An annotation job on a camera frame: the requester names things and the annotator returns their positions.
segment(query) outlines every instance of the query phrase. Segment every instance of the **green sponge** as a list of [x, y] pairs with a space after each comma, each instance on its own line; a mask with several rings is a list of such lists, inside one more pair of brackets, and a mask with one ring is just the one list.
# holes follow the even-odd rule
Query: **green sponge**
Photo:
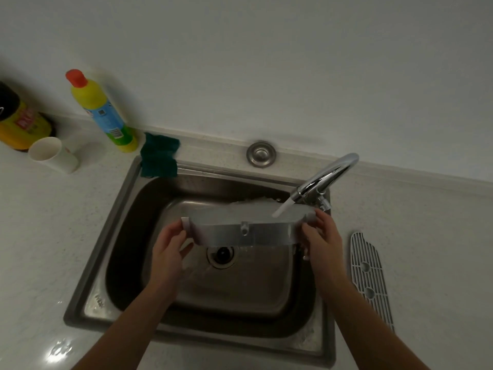
[[174, 178], [178, 176], [178, 166], [174, 155], [180, 140], [163, 135], [145, 133], [145, 144], [140, 150], [142, 157], [141, 177]]

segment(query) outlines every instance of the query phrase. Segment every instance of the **sink drain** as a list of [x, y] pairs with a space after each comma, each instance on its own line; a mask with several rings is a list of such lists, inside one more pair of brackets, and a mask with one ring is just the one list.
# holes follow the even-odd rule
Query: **sink drain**
[[238, 257], [238, 250], [233, 247], [207, 248], [207, 260], [216, 269], [231, 267]]

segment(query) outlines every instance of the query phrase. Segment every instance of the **hand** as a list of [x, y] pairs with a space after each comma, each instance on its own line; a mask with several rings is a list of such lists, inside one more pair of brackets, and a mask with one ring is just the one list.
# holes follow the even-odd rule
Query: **hand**
[[346, 268], [342, 238], [339, 235], [332, 217], [320, 209], [315, 209], [317, 214], [317, 227], [302, 224], [301, 229], [306, 237], [305, 247], [310, 254], [311, 268], [315, 276], [315, 284], [318, 291], [327, 296], [342, 281], [346, 281]]
[[161, 230], [152, 248], [151, 276], [146, 288], [161, 293], [167, 304], [176, 299], [182, 260], [193, 248], [193, 243], [190, 243], [180, 250], [185, 240], [186, 231], [179, 219]]

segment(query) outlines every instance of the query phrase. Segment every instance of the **red bottle cap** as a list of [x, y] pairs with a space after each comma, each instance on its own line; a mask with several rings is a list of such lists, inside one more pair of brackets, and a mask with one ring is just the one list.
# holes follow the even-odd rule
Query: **red bottle cap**
[[82, 71], [73, 68], [65, 73], [65, 78], [69, 80], [72, 86], [76, 88], [82, 88], [87, 85], [87, 79]]

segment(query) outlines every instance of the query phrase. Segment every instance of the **barcode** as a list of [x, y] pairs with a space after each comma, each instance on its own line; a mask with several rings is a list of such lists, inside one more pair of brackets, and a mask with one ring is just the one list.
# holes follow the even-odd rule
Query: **barcode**
[[115, 139], [119, 139], [123, 137], [123, 133], [119, 128], [114, 128], [113, 130], [109, 130], [108, 132], [111, 136], [113, 136]]

